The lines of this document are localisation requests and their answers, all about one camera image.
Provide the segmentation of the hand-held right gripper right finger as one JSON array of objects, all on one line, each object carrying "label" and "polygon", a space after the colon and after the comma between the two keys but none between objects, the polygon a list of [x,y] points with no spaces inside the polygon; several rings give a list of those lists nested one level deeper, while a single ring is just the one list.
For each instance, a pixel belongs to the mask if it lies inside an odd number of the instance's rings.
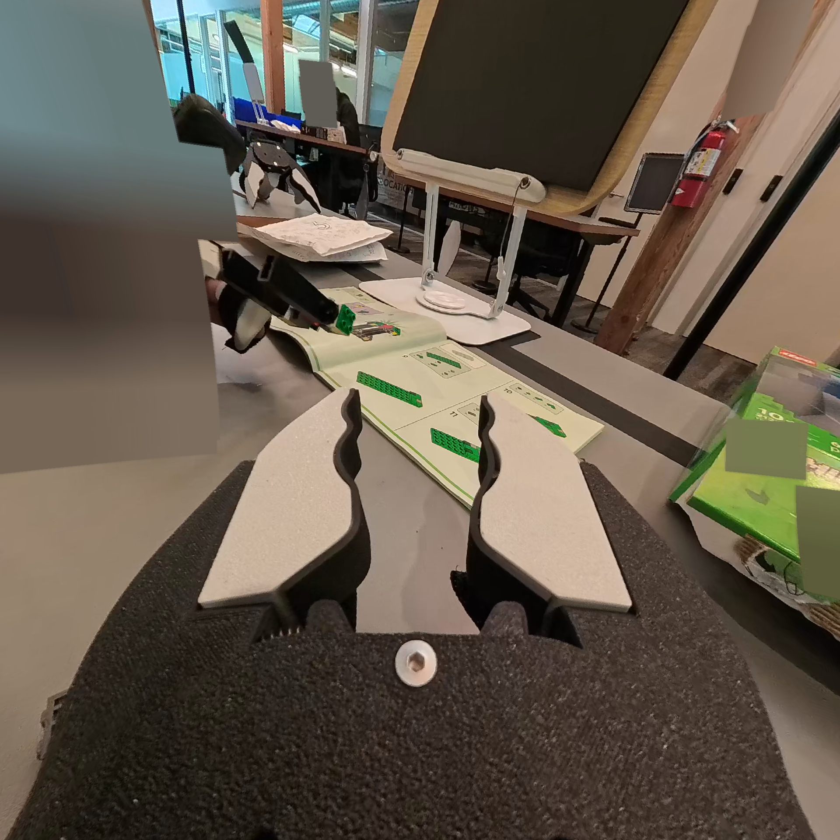
[{"label": "hand-held right gripper right finger", "polygon": [[465,568],[450,582],[483,630],[503,603],[532,635],[581,646],[574,610],[630,616],[634,603],[581,462],[497,393],[479,404],[479,487]]}]

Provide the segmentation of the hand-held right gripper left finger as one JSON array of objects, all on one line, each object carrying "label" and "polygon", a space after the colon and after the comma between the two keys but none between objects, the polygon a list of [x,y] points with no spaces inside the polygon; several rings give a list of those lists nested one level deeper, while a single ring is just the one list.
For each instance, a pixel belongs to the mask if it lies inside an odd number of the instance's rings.
[{"label": "hand-held right gripper left finger", "polygon": [[363,426],[357,389],[340,388],[262,449],[197,599],[204,611],[267,606],[283,630],[316,602],[356,627],[371,536],[356,478]]}]

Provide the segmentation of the black bar green brick assembly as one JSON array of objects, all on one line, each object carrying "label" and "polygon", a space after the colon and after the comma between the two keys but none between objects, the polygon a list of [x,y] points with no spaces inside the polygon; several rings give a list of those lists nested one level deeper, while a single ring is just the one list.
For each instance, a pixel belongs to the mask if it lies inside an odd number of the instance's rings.
[{"label": "black bar green brick assembly", "polygon": [[220,261],[222,278],[271,316],[300,329],[351,335],[354,311],[313,286],[289,258],[269,255],[255,266],[239,252],[223,248]]}]

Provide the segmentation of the long brown desk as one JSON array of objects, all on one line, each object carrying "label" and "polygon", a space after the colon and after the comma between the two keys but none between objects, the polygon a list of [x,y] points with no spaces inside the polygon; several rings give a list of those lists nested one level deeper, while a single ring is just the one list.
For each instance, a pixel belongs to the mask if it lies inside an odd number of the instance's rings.
[{"label": "long brown desk", "polygon": [[372,154],[372,152],[360,146],[320,139],[316,136],[312,136],[305,133],[290,132],[284,129],[278,129],[277,127],[274,127],[270,124],[236,120],[234,122],[234,126],[241,133],[263,133],[269,137],[276,138],[279,140],[291,140],[295,141],[296,143],[316,146],[319,148],[334,151],[337,154],[356,156],[361,159],[369,159]]}]

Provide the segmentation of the grey desk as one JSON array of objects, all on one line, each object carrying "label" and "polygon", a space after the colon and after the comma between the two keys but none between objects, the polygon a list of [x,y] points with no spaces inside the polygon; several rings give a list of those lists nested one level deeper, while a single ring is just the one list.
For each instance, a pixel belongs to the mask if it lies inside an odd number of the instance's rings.
[{"label": "grey desk", "polygon": [[[479,356],[604,424],[583,451],[703,586],[741,648],[815,837],[838,838],[838,642],[699,546],[667,498],[726,407],[528,318],[532,339]],[[152,554],[240,461],[326,395],[294,343],[218,355],[220,438],[210,455],[2,476],[2,838],[39,770],[39,718],[65,690],[111,609]],[[388,440],[360,436],[372,564],[363,632],[474,633],[452,592],[467,510]]]}]

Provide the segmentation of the white desk lamp stand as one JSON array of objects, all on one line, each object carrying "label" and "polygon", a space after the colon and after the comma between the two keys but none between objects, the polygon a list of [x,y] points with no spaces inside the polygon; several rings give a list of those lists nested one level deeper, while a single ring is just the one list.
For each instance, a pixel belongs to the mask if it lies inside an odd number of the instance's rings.
[{"label": "white desk lamp stand", "polygon": [[[423,314],[437,320],[446,335],[460,344],[480,347],[527,332],[528,323],[505,312],[505,307],[527,210],[530,203],[545,198],[543,184],[522,173],[482,169],[414,150],[401,149],[396,153],[396,158],[409,175],[422,180],[425,185],[427,209],[422,273],[419,278],[363,280],[360,289],[375,300],[398,310]],[[454,233],[444,235],[439,254],[435,255],[438,202],[443,186],[470,196],[488,197],[511,207],[509,221],[500,237],[500,243],[505,249],[497,262],[497,293],[491,302],[445,283],[459,250],[461,233],[456,223]]]}]

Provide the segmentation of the black grey gripper tool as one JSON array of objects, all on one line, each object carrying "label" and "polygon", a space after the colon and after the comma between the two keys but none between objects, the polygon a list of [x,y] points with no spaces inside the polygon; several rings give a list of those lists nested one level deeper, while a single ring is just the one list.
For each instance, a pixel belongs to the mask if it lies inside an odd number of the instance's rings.
[{"label": "black grey gripper tool", "polygon": [[275,190],[291,194],[295,204],[322,213],[319,197],[300,165],[277,142],[247,143],[208,100],[188,93],[172,109],[179,141],[220,149],[227,173],[239,173],[239,191],[250,207],[267,203]]}]

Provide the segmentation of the building instruction booklet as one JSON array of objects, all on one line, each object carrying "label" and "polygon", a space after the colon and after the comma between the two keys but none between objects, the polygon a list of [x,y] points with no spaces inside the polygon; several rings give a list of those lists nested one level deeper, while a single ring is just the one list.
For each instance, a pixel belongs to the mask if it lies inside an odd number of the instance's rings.
[{"label": "building instruction booklet", "polygon": [[503,396],[577,454],[604,428],[449,339],[432,318],[397,310],[357,287],[323,293],[354,313],[348,334],[277,317],[270,328],[297,342],[328,387],[357,388],[364,418],[466,509],[479,488],[485,394]]}]

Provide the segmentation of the green toy box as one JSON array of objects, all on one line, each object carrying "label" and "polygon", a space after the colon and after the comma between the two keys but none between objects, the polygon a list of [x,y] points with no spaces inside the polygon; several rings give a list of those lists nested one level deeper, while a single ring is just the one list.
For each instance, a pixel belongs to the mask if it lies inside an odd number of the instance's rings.
[{"label": "green toy box", "polygon": [[700,545],[839,636],[838,363],[772,348],[669,499]]}]

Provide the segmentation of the wooden pillar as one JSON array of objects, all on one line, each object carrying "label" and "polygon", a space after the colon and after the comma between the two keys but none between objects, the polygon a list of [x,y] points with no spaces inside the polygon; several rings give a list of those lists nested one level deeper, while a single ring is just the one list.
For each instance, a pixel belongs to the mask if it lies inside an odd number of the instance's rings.
[{"label": "wooden pillar", "polygon": [[260,1],[260,26],[266,106],[281,113],[286,107],[283,1]]},{"label": "wooden pillar", "polygon": [[694,205],[670,204],[663,211],[595,336],[596,346],[618,355],[628,350],[764,119],[763,114],[737,119],[737,131],[729,133],[715,169],[702,183]]}]

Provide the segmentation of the brown table black legs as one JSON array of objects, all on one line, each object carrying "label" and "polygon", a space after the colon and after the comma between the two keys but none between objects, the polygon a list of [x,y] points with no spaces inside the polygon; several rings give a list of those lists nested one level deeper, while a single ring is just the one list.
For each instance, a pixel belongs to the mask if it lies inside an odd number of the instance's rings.
[{"label": "brown table black legs", "polygon": [[637,236],[642,218],[643,214],[638,213],[632,222],[592,215],[565,217],[551,224],[527,220],[514,269],[516,286],[521,278],[540,273],[563,280],[563,285],[551,311],[534,298],[520,297],[518,302],[531,314],[536,312],[534,307],[540,307],[547,322],[562,328],[571,314],[595,248],[620,241],[628,244],[630,238]]}]

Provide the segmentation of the black panel plywood edge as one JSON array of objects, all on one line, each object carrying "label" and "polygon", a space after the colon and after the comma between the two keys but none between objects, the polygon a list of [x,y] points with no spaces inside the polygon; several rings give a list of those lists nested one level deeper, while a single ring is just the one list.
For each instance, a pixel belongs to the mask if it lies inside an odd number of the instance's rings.
[{"label": "black panel plywood edge", "polygon": [[382,155],[522,173],[528,209],[579,214],[619,183],[714,1],[419,2]]}]

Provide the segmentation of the red fire extinguisher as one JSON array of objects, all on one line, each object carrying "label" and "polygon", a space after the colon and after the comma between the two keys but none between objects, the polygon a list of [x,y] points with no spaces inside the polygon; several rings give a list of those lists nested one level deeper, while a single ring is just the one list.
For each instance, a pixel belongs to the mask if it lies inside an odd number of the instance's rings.
[{"label": "red fire extinguisher", "polygon": [[710,122],[697,136],[685,155],[675,188],[668,203],[674,207],[695,208],[705,195],[721,154],[739,128],[733,121]]}]

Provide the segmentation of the black metal post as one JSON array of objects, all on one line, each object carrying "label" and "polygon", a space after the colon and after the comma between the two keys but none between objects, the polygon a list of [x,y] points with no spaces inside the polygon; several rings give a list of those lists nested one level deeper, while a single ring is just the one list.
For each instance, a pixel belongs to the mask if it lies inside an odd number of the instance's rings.
[{"label": "black metal post", "polygon": [[675,356],[666,366],[663,373],[666,379],[677,381],[692,362],[700,347],[831,162],[838,148],[839,113],[835,112],[819,140],[815,142],[801,167],[763,220],[758,232],[750,240],[695,326],[689,331]]}]

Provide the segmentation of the wall-mounted tablet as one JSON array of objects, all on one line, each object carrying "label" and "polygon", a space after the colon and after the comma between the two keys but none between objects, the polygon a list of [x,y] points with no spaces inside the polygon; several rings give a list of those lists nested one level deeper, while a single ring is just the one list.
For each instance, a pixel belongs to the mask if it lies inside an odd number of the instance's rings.
[{"label": "wall-mounted tablet", "polygon": [[683,153],[643,154],[626,196],[624,212],[661,214],[675,192],[685,165]]}]

